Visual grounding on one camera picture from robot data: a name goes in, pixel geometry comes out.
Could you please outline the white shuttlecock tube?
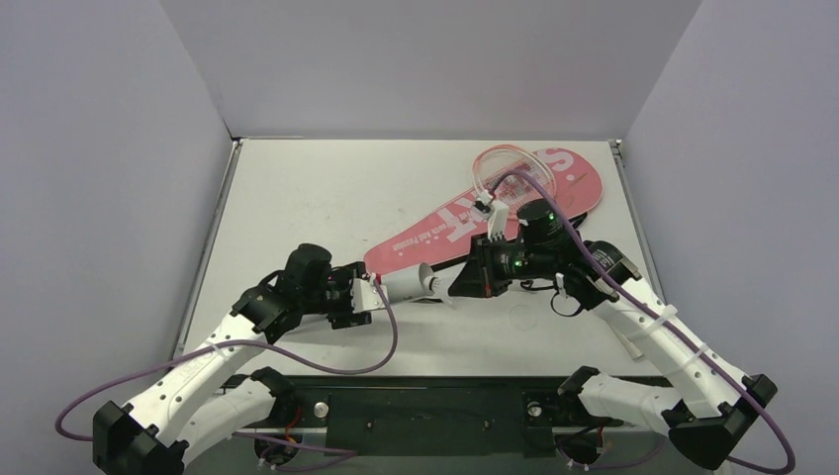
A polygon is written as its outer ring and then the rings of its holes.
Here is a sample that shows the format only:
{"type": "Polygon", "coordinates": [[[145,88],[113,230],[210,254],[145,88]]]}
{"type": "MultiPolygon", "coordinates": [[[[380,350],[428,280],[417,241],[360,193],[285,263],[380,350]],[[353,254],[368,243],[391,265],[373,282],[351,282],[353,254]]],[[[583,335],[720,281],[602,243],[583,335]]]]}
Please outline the white shuttlecock tube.
{"type": "Polygon", "coordinates": [[[430,298],[435,295],[439,279],[427,263],[419,263],[384,274],[381,285],[392,305],[430,298]]]}

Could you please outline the white plastic shuttlecock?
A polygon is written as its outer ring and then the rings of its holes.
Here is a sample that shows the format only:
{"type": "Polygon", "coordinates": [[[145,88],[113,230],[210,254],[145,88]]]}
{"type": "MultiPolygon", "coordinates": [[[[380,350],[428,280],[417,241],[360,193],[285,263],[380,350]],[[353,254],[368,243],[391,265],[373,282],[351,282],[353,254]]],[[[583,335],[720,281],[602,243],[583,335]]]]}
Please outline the white plastic shuttlecock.
{"type": "Polygon", "coordinates": [[[451,285],[449,279],[439,276],[430,277],[428,279],[427,298],[437,303],[445,304],[449,307],[453,306],[453,298],[448,294],[448,289],[451,285]]]}

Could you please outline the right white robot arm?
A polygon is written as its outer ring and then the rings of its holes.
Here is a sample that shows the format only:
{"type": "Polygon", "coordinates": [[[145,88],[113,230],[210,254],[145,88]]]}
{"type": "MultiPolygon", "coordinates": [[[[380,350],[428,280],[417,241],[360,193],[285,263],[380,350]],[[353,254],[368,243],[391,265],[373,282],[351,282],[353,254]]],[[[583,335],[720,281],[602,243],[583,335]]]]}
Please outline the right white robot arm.
{"type": "Polygon", "coordinates": [[[504,238],[500,201],[479,199],[474,207],[488,229],[472,236],[449,296],[489,299],[515,281],[550,279],[556,292],[624,336],[669,382],[648,386],[582,366],[558,389],[563,418],[574,425],[598,418],[645,427],[667,436],[695,465],[719,468],[775,398],[776,383],[711,350],[624,253],[604,240],[581,239],[546,200],[518,210],[514,241],[504,238]]]}

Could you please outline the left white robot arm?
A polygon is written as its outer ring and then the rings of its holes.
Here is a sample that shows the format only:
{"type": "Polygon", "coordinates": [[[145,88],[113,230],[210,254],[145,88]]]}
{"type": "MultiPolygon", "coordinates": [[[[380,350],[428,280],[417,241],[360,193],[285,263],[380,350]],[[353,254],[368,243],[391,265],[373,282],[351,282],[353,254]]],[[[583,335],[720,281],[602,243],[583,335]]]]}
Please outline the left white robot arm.
{"type": "Polygon", "coordinates": [[[365,265],[331,264],[331,254],[299,245],[285,266],[246,289],[209,336],[166,366],[123,404],[108,402],[92,422],[92,459],[106,474],[180,474],[204,451],[253,423],[281,426],[301,410],[293,383],[259,368],[233,390],[222,386],[308,315],[368,322],[388,310],[388,289],[365,265]]]}

